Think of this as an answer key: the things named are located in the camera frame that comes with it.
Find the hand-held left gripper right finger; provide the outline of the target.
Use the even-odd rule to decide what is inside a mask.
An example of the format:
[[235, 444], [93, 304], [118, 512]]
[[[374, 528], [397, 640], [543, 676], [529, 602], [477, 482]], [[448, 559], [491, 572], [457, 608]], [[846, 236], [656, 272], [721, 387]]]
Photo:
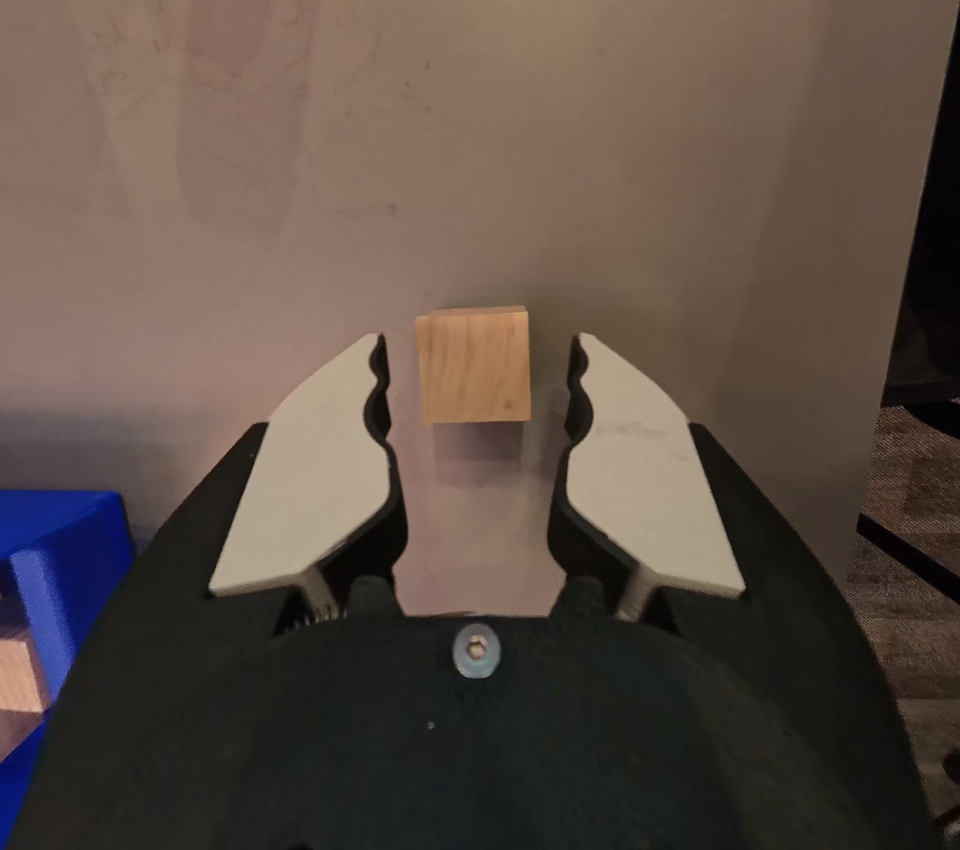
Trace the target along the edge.
[[606, 611], [638, 620], [673, 588], [736, 601], [746, 583], [684, 411], [589, 333], [571, 341], [562, 450], [547, 544]]

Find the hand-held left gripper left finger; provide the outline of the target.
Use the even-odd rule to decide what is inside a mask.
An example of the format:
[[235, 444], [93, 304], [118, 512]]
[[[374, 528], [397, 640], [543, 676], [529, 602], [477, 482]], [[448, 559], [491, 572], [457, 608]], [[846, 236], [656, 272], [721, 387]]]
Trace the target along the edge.
[[213, 597], [292, 587], [313, 617], [340, 617], [356, 580], [393, 584], [408, 525], [389, 386], [386, 340], [369, 333], [273, 411], [209, 579]]

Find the wooden cube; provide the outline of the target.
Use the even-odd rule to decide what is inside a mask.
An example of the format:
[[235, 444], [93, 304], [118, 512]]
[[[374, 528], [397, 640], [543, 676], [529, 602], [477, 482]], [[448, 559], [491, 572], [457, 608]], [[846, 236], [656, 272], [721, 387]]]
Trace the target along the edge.
[[522, 423], [532, 416], [529, 313], [522, 305], [417, 316], [425, 424]]
[[51, 697], [26, 610], [10, 591], [1, 598], [1, 760], [44, 722]]

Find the blue plastic bin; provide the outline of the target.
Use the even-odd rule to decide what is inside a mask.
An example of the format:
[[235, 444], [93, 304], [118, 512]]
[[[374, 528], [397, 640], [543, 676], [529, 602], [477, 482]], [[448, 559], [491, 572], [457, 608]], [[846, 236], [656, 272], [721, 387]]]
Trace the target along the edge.
[[51, 697], [43, 724], [1, 764], [2, 845], [26, 796], [52, 707], [135, 554], [116, 492], [1, 492], [2, 595], [15, 592], [26, 610]]

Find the black furniture frame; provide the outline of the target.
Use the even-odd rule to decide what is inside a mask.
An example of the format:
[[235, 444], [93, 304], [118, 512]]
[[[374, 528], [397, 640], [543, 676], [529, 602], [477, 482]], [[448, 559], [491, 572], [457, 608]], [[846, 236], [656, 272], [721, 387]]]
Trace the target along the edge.
[[906, 536], [958, 535], [958, 24], [952, 35], [856, 529], [958, 602], [958, 544], [944, 564]]

